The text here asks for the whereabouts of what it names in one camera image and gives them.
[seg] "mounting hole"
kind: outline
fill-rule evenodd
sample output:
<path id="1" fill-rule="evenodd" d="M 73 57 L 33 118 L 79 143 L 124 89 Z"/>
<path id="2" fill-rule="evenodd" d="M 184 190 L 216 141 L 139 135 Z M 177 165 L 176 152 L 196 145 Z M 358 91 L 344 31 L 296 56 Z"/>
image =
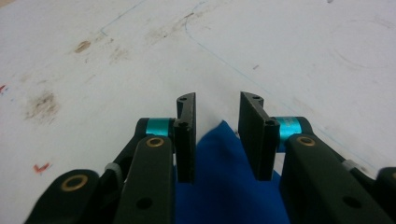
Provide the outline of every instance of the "mounting hole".
<path id="1" fill-rule="evenodd" d="M 142 198 L 136 203 L 136 207 L 141 210 L 149 209 L 152 206 L 152 200 L 150 198 Z"/>
<path id="2" fill-rule="evenodd" d="M 178 126 L 179 127 L 187 127 L 187 126 L 189 126 L 189 123 L 188 122 L 181 122 L 181 123 L 178 124 Z"/>
<path id="3" fill-rule="evenodd" d="M 150 138 L 150 139 L 146 142 L 146 144 L 147 144 L 149 147 L 160 147 L 160 146 L 163 145 L 163 139 L 161 139 L 161 138 Z"/>
<path id="4" fill-rule="evenodd" d="M 61 185 L 61 189 L 65 192 L 71 192 L 81 189 L 88 182 L 86 175 L 72 175 L 68 177 Z"/>
<path id="5" fill-rule="evenodd" d="M 275 122 L 274 122 L 273 120 L 270 120 L 270 119 L 269 119 L 269 120 L 266 120 L 266 121 L 265 121 L 265 124 L 266 124 L 266 125 L 275 125 Z"/>
<path id="6" fill-rule="evenodd" d="M 308 147 L 312 147 L 315 145 L 315 141 L 312 138 L 309 137 L 298 137 L 297 141 L 301 144 L 303 144 L 304 146 L 308 146 Z"/>
<path id="7" fill-rule="evenodd" d="M 344 196 L 343 197 L 344 203 L 348 205 L 349 207 L 352 208 L 361 208 L 361 202 L 359 202 L 357 199 L 350 197 L 350 196 Z"/>

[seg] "blue fabric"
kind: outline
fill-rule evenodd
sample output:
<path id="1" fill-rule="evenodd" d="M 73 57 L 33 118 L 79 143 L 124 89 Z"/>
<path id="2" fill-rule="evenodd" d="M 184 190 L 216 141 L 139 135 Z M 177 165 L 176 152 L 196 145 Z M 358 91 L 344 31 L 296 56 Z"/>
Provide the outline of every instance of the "blue fabric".
<path id="1" fill-rule="evenodd" d="M 194 185 L 176 184 L 176 224 L 289 223 L 279 179 L 255 180 L 241 141 L 223 121 L 197 145 Z"/>

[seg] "white table surface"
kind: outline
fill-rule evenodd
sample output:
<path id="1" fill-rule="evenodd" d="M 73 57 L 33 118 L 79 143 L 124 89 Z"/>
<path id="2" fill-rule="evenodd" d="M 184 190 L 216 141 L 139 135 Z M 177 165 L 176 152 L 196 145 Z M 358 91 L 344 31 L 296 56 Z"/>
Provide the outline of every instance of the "white table surface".
<path id="1" fill-rule="evenodd" d="M 1 0 L 0 223 L 58 175 L 101 174 L 193 91 L 198 139 L 236 129 L 249 91 L 375 177 L 396 165 L 395 76 L 395 1 Z"/>

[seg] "blue cloth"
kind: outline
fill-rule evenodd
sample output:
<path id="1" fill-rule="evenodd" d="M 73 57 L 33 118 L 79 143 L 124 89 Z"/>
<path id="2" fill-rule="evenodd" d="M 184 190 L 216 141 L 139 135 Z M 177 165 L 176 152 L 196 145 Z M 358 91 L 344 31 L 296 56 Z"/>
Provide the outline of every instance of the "blue cloth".
<path id="1" fill-rule="evenodd" d="M 289 223 L 279 179 L 255 180 L 241 141 L 223 121 L 197 145 L 194 184 L 176 184 L 176 224 Z"/>

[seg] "red mark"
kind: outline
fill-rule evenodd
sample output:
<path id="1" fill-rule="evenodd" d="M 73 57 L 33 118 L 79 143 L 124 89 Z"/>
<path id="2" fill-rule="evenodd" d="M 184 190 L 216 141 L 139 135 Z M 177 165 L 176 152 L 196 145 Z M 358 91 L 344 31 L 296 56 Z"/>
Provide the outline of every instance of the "red mark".
<path id="1" fill-rule="evenodd" d="M 50 167 L 50 164 L 47 162 L 45 165 L 38 167 L 37 165 L 35 165 L 33 167 L 33 169 L 35 169 L 35 172 L 38 174 L 43 173 L 45 170 L 47 170 Z"/>

